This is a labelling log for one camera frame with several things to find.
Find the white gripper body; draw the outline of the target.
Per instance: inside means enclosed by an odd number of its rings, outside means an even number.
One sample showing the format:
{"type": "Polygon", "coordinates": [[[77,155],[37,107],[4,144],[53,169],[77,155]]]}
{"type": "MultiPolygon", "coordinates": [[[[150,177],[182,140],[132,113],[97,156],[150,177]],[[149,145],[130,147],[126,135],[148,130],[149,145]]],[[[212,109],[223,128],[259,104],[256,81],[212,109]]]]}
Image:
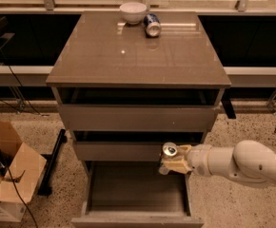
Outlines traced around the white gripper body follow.
{"type": "Polygon", "coordinates": [[[194,174],[199,176],[210,176],[208,167],[208,153],[211,146],[208,144],[198,144],[193,146],[187,154],[187,163],[192,168],[194,174]]]}

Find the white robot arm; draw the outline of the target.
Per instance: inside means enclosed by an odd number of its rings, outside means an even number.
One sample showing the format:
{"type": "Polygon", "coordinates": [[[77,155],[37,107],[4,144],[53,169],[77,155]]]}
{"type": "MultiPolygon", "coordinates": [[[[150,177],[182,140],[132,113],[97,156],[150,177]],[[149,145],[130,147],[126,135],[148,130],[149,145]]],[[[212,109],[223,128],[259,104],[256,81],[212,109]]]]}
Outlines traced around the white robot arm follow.
{"type": "Polygon", "coordinates": [[[238,142],[234,147],[166,142],[162,147],[159,173],[167,175],[170,171],[221,176],[251,187],[276,186],[276,153],[252,140],[238,142]]]}

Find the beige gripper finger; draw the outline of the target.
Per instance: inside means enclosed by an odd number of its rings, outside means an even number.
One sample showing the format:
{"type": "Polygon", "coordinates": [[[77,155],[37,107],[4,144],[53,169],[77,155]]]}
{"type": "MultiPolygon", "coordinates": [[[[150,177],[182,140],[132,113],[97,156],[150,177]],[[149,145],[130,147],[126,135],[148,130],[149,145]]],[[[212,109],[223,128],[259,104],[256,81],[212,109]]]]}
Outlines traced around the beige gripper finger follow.
{"type": "Polygon", "coordinates": [[[162,174],[167,175],[169,171],[174,171],[181,174],[186,174],[192,168],[187,161],[182,159],[162,159],[162,174]]]}
{"type": "Polygon", "coordinates": [[[177,155],[186,156],[191,149],[192,146],[190,144],[179,145],[177,148],[177,155]]]}

